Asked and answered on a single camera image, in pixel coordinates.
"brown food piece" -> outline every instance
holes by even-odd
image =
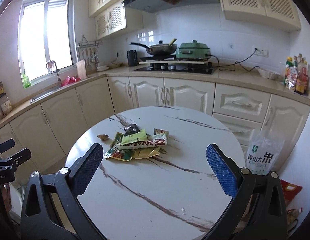
[[[97,137],[101,139],[103,142],[108,140],[108,135],[106,134],[99,134],[97,135]]]

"blue textured pad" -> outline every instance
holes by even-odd
[[[74,175],[72,193],[76,197],[84,194],[88,184],[95,174],[95,171],[103,159],[103,147],[100,144],[97,146],[95,145],[97,144],[93,144],[93,146],[90,148],[92,152]]]
[[[212,145],[209,145],[206,149],[206,159],[225,194],[235,198],[238,191],[236,178]]]

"metal bolt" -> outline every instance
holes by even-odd
[[[61,168],[60,173],[61,174],[66,174],[68,172],[68,168]]]
[[[38,175],[38,171],[33,171],[31,174],[32,177],[36,177],[37,175]]]
[[[274,179],[276,179],[276,178],[278,177],[277,173],[275,173],[275,172],[272,172],[272,173],[271,173],[271,176],[272,176]]]
[[[250,173],[250,171],[249,171],[247,168],[242,168],[242,169],[241,169],[241,172],[242,172],[243,174],[245,174],[245,175],[247,175],[247,174]]]

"round table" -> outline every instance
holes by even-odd
[[[111,240],[191,240],[208,232],[231,200],[206,160],[215,143],[241,168],[243,151],[217,119],[192,109],[148,106],[113,115],[85,132],[68,154],[66,167],[93,143],[109,150],[116,132],[136,123],[148,134],[169,131],[168,145],[150,159],[103,159],[78,200],[96,227]],[[102,142],[97,135],[107,134]]]

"beige countertop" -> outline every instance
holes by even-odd
[[[15,107],[6,117],[0,120],[0,128],[9,123],[11,120],[15,119],[17,116],[26,112],[34,106],[41,104],[42,102],[66,92],[70,89],[76,88],[88,82],[103,78],[106,76],[139,76],[139,77],[159,77],[159,78],[177,78],[185,80],[196,80],[196,81],[206,81],[219,84],[233,85],[243,88],[250,88],[254,90],[263,91],[270,94],[279,95],[282,97],[290,98],[295,101],[304,103],[310,106],[310,94],[308,97],[301,96],[297,93],[289,91],[280,82],[262,78],[257,72],[246,72],[242,70],[236,71],[215,71],[212,75],[207,74],[196,74],[196,73],[181,73],[181,72],[161,72],[161,71],[134,71],[136,67],[119,67],[106,70],[103,72],[97,72],[88,75],[87,79],[81,80],[79,82],[73,83],[71,85],[62,87],[56,90],[54,93],[49,94],[45,98],[42,98],[36,102],[30,103],[31,100],[27,100],[21,105]]]

